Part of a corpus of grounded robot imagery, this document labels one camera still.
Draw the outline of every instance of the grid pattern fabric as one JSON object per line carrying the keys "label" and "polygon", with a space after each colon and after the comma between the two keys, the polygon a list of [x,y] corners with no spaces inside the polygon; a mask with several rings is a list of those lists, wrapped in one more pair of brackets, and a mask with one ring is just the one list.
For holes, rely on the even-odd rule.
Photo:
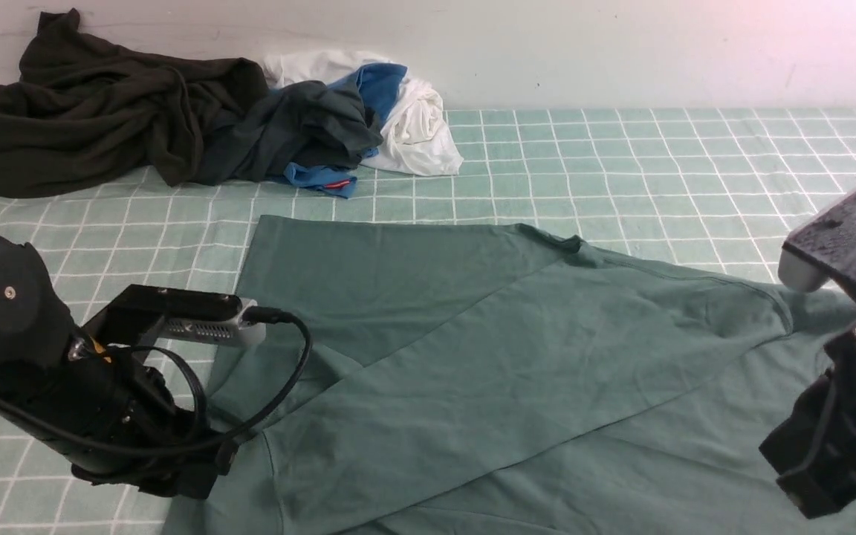
{"label": "grid pattern fabric", "polygon": [[[262,214],[419,224],[527,223],[594,246],[775,280],[782,238],[856,186],[856,109],[449,111],[459,176],[361,169],[350,200],[273,183],[170,189],[152,169],[50,199],[0,198],[79,321],[128,284],[233,291]],[[213,349],[170,343],[207,376]],[[181,403],[187,388],[163,369]],[[167,500],[89,487],[0,419],[0,535],[159,532]]]}

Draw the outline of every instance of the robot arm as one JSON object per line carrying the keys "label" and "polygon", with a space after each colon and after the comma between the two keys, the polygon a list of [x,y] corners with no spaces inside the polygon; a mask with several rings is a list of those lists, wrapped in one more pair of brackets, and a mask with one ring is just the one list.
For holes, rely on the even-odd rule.
{"label": "robot arm", "polygon": [[[251,346],[265,324],[305,336],[295,372],[276,397],[227,432],[210,429],[200,380],[157,338]],[[228,473],[238,443],[295,386],[311,348],[288,312],[233,295],[132,285],[79,328],[31,244],[0,237],[0,416],[71,462],[93,484],[133,484],[158,496],[205,499]],[[174,403],[163,376],[143,366],[158,350],[190,383],[194,410]]]}
{"label": "robot arm", "polygon": [[[831,280],[856,302],[856,192],[788,235],[779,278],[805,292]],[[856,500],[856,323],[825,352],[833,366],[760,447],[779,487],[808,518]]]}

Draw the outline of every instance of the pile of clothes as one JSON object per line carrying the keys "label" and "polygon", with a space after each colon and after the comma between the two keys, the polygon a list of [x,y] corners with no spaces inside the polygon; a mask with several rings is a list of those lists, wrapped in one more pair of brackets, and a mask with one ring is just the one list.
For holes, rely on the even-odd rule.
{"label": "pile of clothes", "polygon": [[275,180],[349,197],[359,165],[461,165],[441,98],[404,65],[323,51],[273,56],[264,72],[130,51],[80,24],[77,10],[42,13],[20,81],[0,85],[0,196],[74,192],[152,165],[170,186]]}

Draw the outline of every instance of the teal shirt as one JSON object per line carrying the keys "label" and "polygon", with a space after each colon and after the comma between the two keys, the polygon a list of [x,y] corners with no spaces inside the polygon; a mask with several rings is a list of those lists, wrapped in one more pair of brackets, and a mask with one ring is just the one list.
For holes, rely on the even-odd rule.
{"label": "teal shirt", "polygon": [[[300,315],[309,367],[166,534],[856,533],[806,521],[758,444],[856,318],[532,227],[259,221],[238,294]],[[300,345],[222,349],[245,418]]]}

